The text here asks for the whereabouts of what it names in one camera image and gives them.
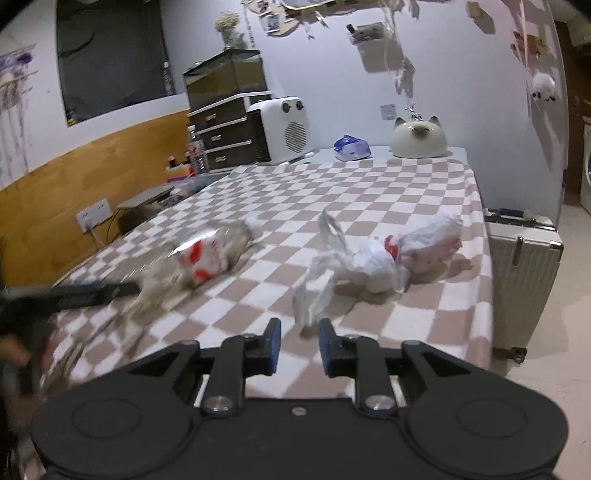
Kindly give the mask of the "white plastic bag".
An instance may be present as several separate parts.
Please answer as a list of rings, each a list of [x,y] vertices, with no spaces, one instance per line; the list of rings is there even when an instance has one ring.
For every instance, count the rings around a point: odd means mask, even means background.
[[[303,279],[294,289],[295,323],[311,328],[331,305],[335,288],[341,283],[360,287],[370,294],[402,294],[411,271],[398,260],[398,245],[377,237],[349,247],[345,233],[328,211],[318,216],[321,250],[312,257]]]
[[[411,274],[432,272],[462,247],[462,232],[460,215],[436,214],[427,224],[401,235],[396,263]]]

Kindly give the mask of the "clear plastic bottle red label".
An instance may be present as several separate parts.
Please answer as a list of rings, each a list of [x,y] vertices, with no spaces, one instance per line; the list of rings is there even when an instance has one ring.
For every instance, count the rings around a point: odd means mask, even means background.
[[[140,287],[122,314],[138,321],[168,299],[228,272],[262,235],[256,217],[211,220],[122,262],[115,273]]]

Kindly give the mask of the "brown white checkered tablecloth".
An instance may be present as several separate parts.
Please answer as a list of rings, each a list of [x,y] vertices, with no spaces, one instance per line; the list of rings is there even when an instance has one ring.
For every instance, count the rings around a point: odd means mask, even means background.
[[[123,261],[211,220],[256,218],[263,235],[235,270],[154,309],[133,330],[143,357],[172,343],[204,347],[283,324],[279,368],[249,379],[257,397],[321,398],[353,393],[346,378],[322,371],[318,341],[294,322],[294,287],[321,246],[318,215],[328,211],[349,245],[398,236],[441,212],[462,218],[462,245],[451,263],[402,295],[370,297],[341,287],[328,316],[342,335],[363,335],[387,347],[420,340],[485,368],[493,337],[493,275],[481,198],[471,168],[454,159],[363,161],[352,164],[242,167],[164,210],[69,274],[69,281],[107,277]]]

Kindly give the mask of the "rainbow striped box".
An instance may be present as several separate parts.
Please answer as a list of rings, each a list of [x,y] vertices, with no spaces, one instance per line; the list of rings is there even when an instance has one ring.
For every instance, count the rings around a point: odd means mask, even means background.
[[[165,168],[165,178],[167,183],[184,181],[194,175],[195,172],[190,162],[178,162],[174,156],[168,157],[168,165]]]

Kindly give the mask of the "beige ribbed suitcase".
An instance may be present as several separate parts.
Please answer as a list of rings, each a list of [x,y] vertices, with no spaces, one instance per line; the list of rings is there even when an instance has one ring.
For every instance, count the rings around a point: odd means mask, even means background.
[[[487,209],[494,280],[493,355],[521,364],[561,264],[564,244],[551,219]]]

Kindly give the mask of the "small water bottle red label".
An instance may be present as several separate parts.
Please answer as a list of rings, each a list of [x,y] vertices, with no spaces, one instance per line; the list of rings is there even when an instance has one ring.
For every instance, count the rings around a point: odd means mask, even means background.
[[[194,125],[187,126],[186,153],[195,174],[201,175],[208,172],[204,141],[197,134],[197,129]]]

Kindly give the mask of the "cat shaped white lamp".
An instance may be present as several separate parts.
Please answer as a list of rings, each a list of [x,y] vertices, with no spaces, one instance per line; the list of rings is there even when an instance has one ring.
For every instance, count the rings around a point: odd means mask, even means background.
[[[390,147],[395,157],[407,159],[438,158],[450,154],[445,131],[437,116],[412,121],[398,117],[394,122]]]

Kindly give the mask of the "white cat face heater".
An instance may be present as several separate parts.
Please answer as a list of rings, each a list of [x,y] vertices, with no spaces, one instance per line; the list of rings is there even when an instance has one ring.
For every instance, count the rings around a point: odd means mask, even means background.
[[[256,163],[279,165],[303,158],[315,147],[311,142],[308,112],[301,98],[263,100],[246,112]]]

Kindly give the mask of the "white dark drawer cabinet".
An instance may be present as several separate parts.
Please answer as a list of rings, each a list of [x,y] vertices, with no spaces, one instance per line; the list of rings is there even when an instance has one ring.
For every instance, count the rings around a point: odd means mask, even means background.
[[[187,114],[189,124],[197,129],[197,135],[204,143],[211,171],[256,162],[247,110],[253,104],[271,98],[273,93],[270,91],[239,93]]]

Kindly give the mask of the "dark window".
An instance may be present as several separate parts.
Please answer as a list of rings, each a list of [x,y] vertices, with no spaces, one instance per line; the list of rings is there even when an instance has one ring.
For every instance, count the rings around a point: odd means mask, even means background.
[[[58,1],[56,51],[69,126],[170,94],[158,1]]]

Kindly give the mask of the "glass fish tank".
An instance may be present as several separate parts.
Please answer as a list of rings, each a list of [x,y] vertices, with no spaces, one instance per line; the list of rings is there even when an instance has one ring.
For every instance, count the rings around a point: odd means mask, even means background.
[[[183,74],[190,110],[240,93],[267,90],[259,50],[228,48],[198,62]]]

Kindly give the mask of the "dried flower bouquet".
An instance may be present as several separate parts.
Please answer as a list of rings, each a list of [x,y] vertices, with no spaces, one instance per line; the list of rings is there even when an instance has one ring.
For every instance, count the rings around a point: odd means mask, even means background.
[[[214,28],[221,34],[225,49],[246,49],[245,34],[238,31],[238,13],[222,11],[216,17]]]

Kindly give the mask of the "white wall power socket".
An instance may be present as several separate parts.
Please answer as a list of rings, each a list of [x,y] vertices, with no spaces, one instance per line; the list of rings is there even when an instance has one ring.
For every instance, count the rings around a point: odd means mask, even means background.
[[[102,199],[75,215],[76,222],[82,232],[87,232],[101,225],[111,217],[112,211],[107,199]]]

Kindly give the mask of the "wall mounted clear organizer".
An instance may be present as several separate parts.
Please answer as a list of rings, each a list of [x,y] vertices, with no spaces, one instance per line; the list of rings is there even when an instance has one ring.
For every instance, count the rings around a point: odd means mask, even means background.
[[[382,40],[385,35],[385,26],[382,22],[359,26],[348,24],[346,25],[346,29],[348,30],[349,41],[351,41],[353,45]]]

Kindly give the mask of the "white plush wall toy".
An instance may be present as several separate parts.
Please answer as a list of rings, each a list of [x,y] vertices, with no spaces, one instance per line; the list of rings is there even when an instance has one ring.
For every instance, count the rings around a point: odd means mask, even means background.
[[[556,82],[554,78],[543,72],[537,72],[532,78],[532,97],[536,100],[556,101]]]

